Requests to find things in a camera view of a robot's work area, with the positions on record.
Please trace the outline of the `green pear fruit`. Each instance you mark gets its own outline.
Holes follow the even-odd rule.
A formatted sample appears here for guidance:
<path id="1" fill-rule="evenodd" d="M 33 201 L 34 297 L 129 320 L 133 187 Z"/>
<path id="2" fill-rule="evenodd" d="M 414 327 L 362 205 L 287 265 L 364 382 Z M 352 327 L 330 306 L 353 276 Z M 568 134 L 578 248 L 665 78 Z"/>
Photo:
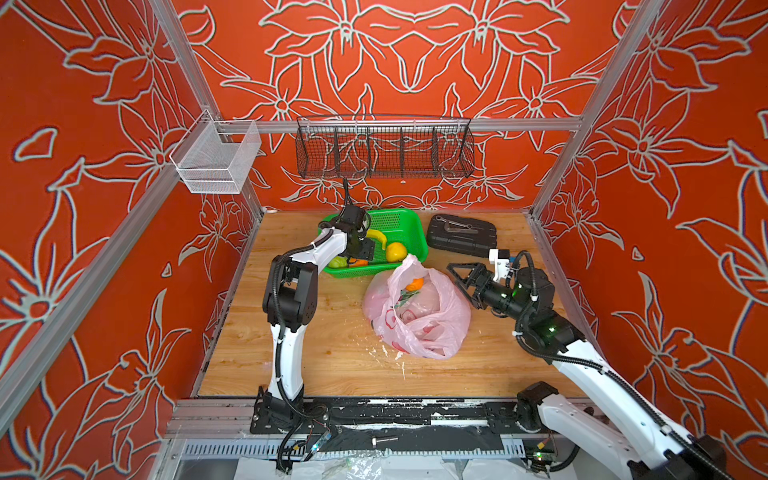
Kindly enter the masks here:
<path id="1" fill-rule="evenodd" d="M 348 265 L 349 265 L 348 258 L 336 256 L 329 262 L 328 267 L 332 269 L 343 269 L 343 268 L 347 268 Z"/>

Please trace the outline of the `yellow lemon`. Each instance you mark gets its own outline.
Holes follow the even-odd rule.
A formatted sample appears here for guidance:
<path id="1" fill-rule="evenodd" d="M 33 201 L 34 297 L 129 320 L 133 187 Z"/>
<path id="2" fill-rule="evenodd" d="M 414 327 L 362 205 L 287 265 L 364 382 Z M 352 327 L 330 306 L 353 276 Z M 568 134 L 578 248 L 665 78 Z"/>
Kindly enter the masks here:
<path id="1" fill-rule="evenodd" d="M 385 258 L 388 263 L 402 262 L 408 254 L 407 247 L 400 242 L 388 243 L 385 250 Z"/>

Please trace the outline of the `orange fruit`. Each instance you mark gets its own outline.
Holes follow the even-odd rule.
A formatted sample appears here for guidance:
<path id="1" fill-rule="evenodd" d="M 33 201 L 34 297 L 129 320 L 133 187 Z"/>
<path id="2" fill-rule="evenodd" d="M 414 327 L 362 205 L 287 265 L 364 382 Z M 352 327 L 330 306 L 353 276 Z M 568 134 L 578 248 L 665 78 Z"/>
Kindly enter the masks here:
<path id="1" fill-rule="evenodd" d="M 368 265 L 369 265 L 369 261 L 368 260 L 350 259 L 348 261 L 348 267 L 349 268 L 364 267 L 364 266 L 368 266 Z"/>
<path id="2" fill-rule="evenodd" d="M 409 293 L 418 292 L 424 284 L 424 278 L 416 278 L 405 287 L 405 290 Z"/>

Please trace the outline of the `pink plastic bag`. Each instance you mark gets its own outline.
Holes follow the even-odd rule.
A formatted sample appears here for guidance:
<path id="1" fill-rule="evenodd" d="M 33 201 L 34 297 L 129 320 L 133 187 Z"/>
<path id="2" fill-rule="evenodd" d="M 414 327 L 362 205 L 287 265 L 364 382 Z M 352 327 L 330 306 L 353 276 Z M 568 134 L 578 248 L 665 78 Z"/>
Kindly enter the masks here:
<path id="1" fill-rule="evenodd" d="M 424 278 L 424 286 L 407 292 L 405 287 L 416 278 Z M 472 318 L 469 301 L 451 278 L 423 266 L 413 255 L 373 277 L 362 309 L 381 341 L 399 352 L 434 360 L 458 353 Z"/>

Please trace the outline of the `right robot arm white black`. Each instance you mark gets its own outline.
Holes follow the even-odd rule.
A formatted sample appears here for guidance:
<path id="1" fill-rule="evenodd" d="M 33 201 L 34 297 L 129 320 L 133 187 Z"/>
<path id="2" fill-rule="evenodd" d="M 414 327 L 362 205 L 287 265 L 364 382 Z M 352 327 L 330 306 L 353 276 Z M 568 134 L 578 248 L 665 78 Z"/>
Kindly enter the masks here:
<path id="1" fill-rule="evenodd" d="M 601 421 L 540 381 L 517 395 L 515 418 L 530 432 L 566 437 L 620 479 L 726 479 L 726 455 L 710 436 L 694 437 L 646 400 L 567 318 L 554 309 L 555 286 L 522 250 L 494 267 L 450 263 L 454 284 L 478 310 L 514 322 L 522 350 L 577 385 Z"/>

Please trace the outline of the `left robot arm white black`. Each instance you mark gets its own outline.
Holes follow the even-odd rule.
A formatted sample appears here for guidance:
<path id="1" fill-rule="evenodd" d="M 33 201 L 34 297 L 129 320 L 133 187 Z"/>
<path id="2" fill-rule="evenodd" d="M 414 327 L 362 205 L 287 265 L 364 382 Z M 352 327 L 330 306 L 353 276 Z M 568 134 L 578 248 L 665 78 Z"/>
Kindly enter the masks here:
<path id="1" fill-rule="evenodd" d="M 276 256 L 270 265 L 262 309 L 270 324 L 273 361 L 262 416 L 280 430 L 327 412 L 322 406 L 309 411 L 303 406 L 303 343 L 318 307 L 319 273 L 336 258 L 370 261 L 374 257 L 375 241 L 367 237 L 371 216 L 353 203 L 347 182 L 343 187 L 341 210 L 318 224 L 318 236 Z"/>

